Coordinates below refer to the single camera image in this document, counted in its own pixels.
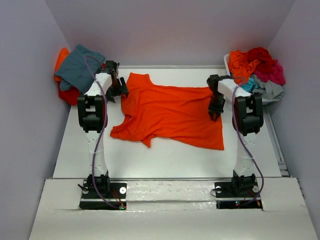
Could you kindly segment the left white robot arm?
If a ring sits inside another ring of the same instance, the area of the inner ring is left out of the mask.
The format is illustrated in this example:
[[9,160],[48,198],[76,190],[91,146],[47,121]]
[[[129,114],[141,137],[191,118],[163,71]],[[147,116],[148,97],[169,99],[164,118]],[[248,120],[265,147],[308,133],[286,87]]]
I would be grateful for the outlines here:
[[89,90],[77,98],[79,125],[86,134],[89,152],[88,177],[80,186],[82,199],[107,198],[111,191],[103,141],[108,124],[107,103],[114,103],[117,96],[129,96],[124,78],[119,77],[119,65],[105,61],[96,71]]

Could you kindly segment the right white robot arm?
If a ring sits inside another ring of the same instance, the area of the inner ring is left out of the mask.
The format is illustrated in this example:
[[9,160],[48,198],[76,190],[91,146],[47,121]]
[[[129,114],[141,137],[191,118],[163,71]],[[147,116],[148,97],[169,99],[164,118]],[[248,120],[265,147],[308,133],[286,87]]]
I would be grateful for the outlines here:
[[263,101],[258,93],[249,93],[229,75],[210,75],[206,80],[212,96],[208,114],[217,121],[224,112],[226,100],[231,101],[232,125],[237,134],[237,156],[230,181],[214,184],[217,198],[244,198],[259,190],[255,169],[257,163],[251,153],[256,137],[264,124]]

